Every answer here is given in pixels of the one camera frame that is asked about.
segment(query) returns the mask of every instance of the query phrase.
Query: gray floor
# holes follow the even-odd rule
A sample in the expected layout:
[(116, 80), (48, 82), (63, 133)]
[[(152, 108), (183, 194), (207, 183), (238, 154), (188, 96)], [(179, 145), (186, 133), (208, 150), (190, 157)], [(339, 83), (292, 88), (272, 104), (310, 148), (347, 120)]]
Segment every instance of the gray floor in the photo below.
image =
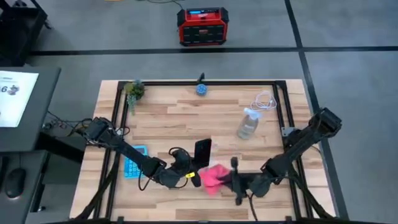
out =
[[(304, 46), (398, 45), (396, 0), (291, 1)], [(174, 4), (38, 2), (54, 29), (43, 30), (36, 50), (180, 48), (175, 24), (179, 8)], [(283, 0), (186, 0), (182, 4), (229, 10), (224, 47), (295, 46)], [(306, 56), (320, 105), (343, 119), (343, 129), (330, 144), (350, 218), (396, 223), (398, 52)], [(104, 79), (197, 78), (201, 72), (207, 78), (303, 78), (297, 53), (45, 56), (30, 58), (30, 64), (62, 68), (50, 109), (66, 119), (92, 115)], [(60, 210), (67, 213), (64, 205), (70, 201), (59, 201)], [(60, 210), (46, 218), (63, 219)]]

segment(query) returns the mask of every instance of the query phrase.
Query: black floor stripe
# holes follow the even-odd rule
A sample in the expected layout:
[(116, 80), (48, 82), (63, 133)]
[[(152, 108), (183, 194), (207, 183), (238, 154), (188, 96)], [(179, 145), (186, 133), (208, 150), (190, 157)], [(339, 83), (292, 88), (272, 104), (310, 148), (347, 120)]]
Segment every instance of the black floor stripe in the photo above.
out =
[(229, 47), (195, 49), (120, 49), (120, 50), (48, 50), (33, 51), (32, 56), (57, 55), (133, 55), (133, 54), (194, 54), (194, 53), (256, 53), (296, 52), (296, 47)]
[(398, 46), (364, 47), (226, 47), (200, 49), (114, 49), (114, 50), (36, 50), (31, 56), (63, 55), (134, 55), (134, 54), (196, 54), (196, 53), (268, 53), (268, 52), (389, 52)]
[[(299, 32), (299, 27), (297, 25), (297, 21), (294, 17), (293, 13), (293, 8), (290, 3), (290, 0), (285, 0), (285, 5), (286, 5), (286, 10), (289, 15), (290, 23), (292, 26), (293, 34), (294, 34), (294, 39), (297, 44), (298, 48), (298, 56), (300, 57), (300, 62), (302, 64), (302, 69), (303, 69), (303, 74), (304, 74), (304, 80), (305, 83), (307, 84), (307, 90), (308, 90), (308, 95), (310, 97), (310, 101), (312, 104), (313, 111), (318, 111), (319, 110), (319, 102), (317, 95), (315, 94), (315, 87), (312, 82), (312, 77), (310, 74), (310, 69), (308, 66), (307, 58), (305, 56), (305, 49), (303, 48), (303, 43), (300, 37), (300, 32)], [(307, 48), (307, 50), (316, 50), (317, 48)], [(332, 191), (332, 197), (334, 199), (334, 202), (336, 204), (337, 211), (336, 213), (338, 214), (339, 217), (348, 219), (348, 212), (347, 208), (345, 205), (345, 201), (343, 198), (343, 193), (341, 191), (341, 186), (340, 182), (338, 180), (337, 172), (336, 172), (336, 167), (335, 163), (333, 161), (333, 156), (331, 155), (331, 150), (328, 141), (322, 141), (322, 152), (323, 152), (323, 158), (325, 160), (326, 164), (326, 169), (328, 171), (328, 178), (329, 178), (329, 183)]]
[(398, 46), (364, 46), (364, 47), (303, 47), (304, 52), (388, 52), (398, 51)]

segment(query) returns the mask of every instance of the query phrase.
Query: blue ball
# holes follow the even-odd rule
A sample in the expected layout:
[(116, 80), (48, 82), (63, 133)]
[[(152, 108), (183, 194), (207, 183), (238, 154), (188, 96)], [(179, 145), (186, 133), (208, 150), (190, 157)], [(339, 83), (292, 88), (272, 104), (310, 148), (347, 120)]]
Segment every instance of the blue ball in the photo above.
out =
[(207, 86), (204, 84), (197, 85), (197, 95), (204, 96), (207, 93)]

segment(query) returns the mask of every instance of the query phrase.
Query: computer mouse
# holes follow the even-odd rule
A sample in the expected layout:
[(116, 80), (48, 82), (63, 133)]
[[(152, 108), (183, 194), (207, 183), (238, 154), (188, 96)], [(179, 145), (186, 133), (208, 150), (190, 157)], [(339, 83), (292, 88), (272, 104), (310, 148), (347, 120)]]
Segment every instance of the computer mouse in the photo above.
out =
[(6, 195), (9, 198), (16, 198), (24, 191), (26, 171), (21, 168), (12, 170), (6, 177)]

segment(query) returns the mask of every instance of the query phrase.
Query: table leg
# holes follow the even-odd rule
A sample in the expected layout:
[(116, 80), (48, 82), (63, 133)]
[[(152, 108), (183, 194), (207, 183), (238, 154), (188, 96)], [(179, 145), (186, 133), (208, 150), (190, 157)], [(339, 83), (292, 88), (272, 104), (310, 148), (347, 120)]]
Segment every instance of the table leg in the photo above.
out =
[(85, 154), (83, 151), (61, 142), (44, 132), (40, 132), (39, 139), (36, 143), (36, 149), (43, 149), (78, 163), (83, 161), (83, 156)]

